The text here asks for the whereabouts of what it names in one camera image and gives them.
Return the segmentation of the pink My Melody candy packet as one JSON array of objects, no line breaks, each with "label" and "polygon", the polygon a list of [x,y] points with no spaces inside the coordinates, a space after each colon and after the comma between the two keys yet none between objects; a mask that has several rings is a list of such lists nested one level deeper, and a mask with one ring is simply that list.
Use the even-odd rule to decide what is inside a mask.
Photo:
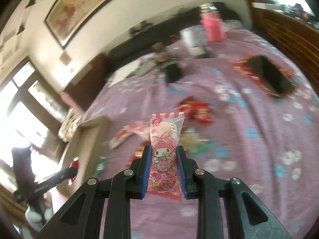
[{"label": "pink My Melody candy packet", "polygon": [[147,190],[151,195],[176,201],[182,199],[177,170],[177,147],[184,119],[184,112],[151,115],[151,166]]}]

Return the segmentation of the cardboard box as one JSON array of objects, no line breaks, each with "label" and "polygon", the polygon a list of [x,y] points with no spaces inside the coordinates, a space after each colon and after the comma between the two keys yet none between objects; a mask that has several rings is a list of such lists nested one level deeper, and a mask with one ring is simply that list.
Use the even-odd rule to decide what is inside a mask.
[{"label": "cardboard box", "polygon": [[68,167],[73,158],[78,158],[76,180],[83,181],[92,177],[102,156],[103,143],[110,125],[111,121],[104,116],[79,124],[62,154],[59,165],[62,168]]}]

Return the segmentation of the purple floral tablecloth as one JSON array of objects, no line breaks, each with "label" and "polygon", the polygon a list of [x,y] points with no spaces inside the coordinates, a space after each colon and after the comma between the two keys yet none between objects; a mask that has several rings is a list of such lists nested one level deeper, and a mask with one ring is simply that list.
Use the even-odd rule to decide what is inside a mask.
[{"label": "purple floral tablecloth", "polygon": [[[109,118],[110,140],[126,125],[174,111],[189,96],[208,103],[212,123],[186,122],[194,138],[208,143],[197,152],[189,145],[185,150],[215,177],[242,179],[293,238],[303,238],[318,218],[318,96],[293,62],[248,30],[230,31],[211,49],[213,58],[195,59],[174,44],[181,80],[167,84],[154,70],[105,86],[84,118]],[[231,65],[260,54],[294,71],[292,94],[272,98]]]}]

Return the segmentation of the red snack wrapper pile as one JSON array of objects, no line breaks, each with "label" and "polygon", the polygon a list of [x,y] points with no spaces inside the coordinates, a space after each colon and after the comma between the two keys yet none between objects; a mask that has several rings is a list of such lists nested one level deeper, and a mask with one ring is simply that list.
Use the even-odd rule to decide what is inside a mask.
[{"label": "red snack wrapper pile", "polygon": [[196,120],[201,124],[213,123],[210,104],[202,103],[193,96],[189,96],[179,102],[176,109],[184,112],[186,118],[190,120]]}]

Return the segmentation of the black cylinder device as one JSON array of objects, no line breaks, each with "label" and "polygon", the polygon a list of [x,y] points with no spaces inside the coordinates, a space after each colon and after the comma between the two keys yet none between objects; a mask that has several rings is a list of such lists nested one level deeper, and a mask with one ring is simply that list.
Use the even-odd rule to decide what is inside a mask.
[{"label": "black cylinder device", "polygon": [[182,69],[177,63],[169,63],[162,68],[167,83],[175,83],[183,77]]}]

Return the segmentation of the white translucent cup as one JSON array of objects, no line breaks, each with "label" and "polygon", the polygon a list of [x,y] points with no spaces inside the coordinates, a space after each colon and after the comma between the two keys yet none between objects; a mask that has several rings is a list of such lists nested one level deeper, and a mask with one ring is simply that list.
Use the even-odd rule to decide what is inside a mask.
[{"label": "white translucent cup", "polygon": [[207,35],[202,25],[194,25],[182,29],[180,32],[182,42],[193,57],[205,57],[207,55]]}]

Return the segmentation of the pink water bottle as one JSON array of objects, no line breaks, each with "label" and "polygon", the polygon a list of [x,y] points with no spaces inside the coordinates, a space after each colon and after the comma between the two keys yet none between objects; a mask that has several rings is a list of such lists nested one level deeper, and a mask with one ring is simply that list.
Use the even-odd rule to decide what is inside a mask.
[{"label": "pink water bottle", "polygon": [[220,43],[226,39],[226,34],[223,30],[223,21],[220,13],[213,3],[205,3],[200,5],[201,24],[207,35],[208,41]]}]

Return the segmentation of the black sofa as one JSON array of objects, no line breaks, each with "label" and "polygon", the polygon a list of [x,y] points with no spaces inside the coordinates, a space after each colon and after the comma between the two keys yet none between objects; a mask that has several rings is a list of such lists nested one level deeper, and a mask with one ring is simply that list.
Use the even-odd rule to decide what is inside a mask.
[{"label": "black sofa", "polygon": [[111,49],[108,59],[117,67],[121,67],[135,59],[151,53],[155,43],[164,46],[172,44],[172,37],[187,27],[199,25],[201,20],[200,7],[194,7],[183,12],[178,12],[173,17],[156,25],[147,24],[147,29],[142,30],[129,40]]}]

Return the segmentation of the framed wall painting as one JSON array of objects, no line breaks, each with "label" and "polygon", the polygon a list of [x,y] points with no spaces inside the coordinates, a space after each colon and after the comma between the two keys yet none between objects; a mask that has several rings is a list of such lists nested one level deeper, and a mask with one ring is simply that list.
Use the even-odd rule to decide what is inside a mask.
[{"label": "framed wall painting", "polygon": [[61,48],[66,48],[83,25],[111,0],[55,0],[44,23]]}]

